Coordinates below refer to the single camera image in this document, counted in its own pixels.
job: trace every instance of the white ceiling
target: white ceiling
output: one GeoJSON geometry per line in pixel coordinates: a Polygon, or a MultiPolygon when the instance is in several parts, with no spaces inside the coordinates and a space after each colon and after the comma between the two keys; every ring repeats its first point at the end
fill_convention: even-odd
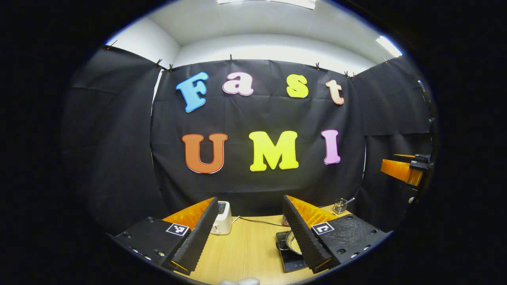
{"type": "Polygon", "coordinates": [[[380,34],[352,13],[317,0],[315,10],[290,4],[180,0],[148,15],[180,46],[235,34],[288,34],[346,48],[374,63],[393,56],[375,40],[380,34]]]}

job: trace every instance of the wooden table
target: wooden table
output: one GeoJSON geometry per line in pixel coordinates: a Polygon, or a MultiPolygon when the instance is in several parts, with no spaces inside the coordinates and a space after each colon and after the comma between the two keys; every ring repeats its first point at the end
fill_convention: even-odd
{"type": "MultiPolygon", "coordinates": [[[[332,205],[322,209],[334,213],[332,205]]],[[[347,214],[350,212],[345,211],[337,217],[347,214]]],[[[282,222],[282,215],[244,218],[280,225],[282,222]]],[[[190,276],[181,275],[212,285],[223,280],[238,282],[248,277],[259,279],[261,285],[285,285],[328,271],[313,274],[308,267],[289,273],[283,271],[275,234],[288,230],[289,227],[238,219],[228,235],[210,234],[196,270],[190,276]]]]}

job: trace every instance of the pan handle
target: pan handle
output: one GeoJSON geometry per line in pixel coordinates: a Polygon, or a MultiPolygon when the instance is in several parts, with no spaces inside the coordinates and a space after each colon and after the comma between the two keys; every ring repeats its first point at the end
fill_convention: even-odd
{"type": "Polygon", "coordinates": [[[280,246],[280,245],[281,245],[281,244],[280,244],[281,242],[284,242],[284,243],[285,243],[285,240],[283,239],[283,240],[279,240],[279,241],[277,241],[277,242],[276,242],[276,248],[277,248],[277,249],[279,249],[279,250],[281,250],[281,251],[288,251],[288,250],[289,250],[289,248],[285,248],[285,249],[281,248],[281,246],[280,246]]]}

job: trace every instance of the white wall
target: white wall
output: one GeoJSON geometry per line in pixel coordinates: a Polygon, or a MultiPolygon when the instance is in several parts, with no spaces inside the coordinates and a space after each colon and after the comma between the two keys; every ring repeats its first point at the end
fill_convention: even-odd
{"type": "Polygon", "coordinates": [[[159,25],[147,17],[141,18],[118,32],[106,45],[138,54],[153,62],[162,59],[160,65],[169,68],[169,64],[180,50],[179,44],[159,25]]]}
{"type": "Polygon", "coordinates": [[[174,67],[197,62],[270,59],[319,66],[339,73],[358,74],[376,64],[347,49],[307,38],[280,34],[240,34],[203,40],[182,47],[174,67]]]}

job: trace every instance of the frying pan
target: frying pan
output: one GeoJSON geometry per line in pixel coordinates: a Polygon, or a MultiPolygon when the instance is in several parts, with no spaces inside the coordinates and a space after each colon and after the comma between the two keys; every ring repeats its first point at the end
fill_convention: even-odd
{"type": "Polygon", "coordinates": [[[281,251],[291,250],[293,253],[303,255],[301,253],[301,249],[299,249],[298,241],[296,240],[296,237],[294,236],[292,230],[287,233],[285,239],[276,242],[276,248],[281,251]],[[287,248],[282,248],[284,243],[287,245],[287,248]]]}

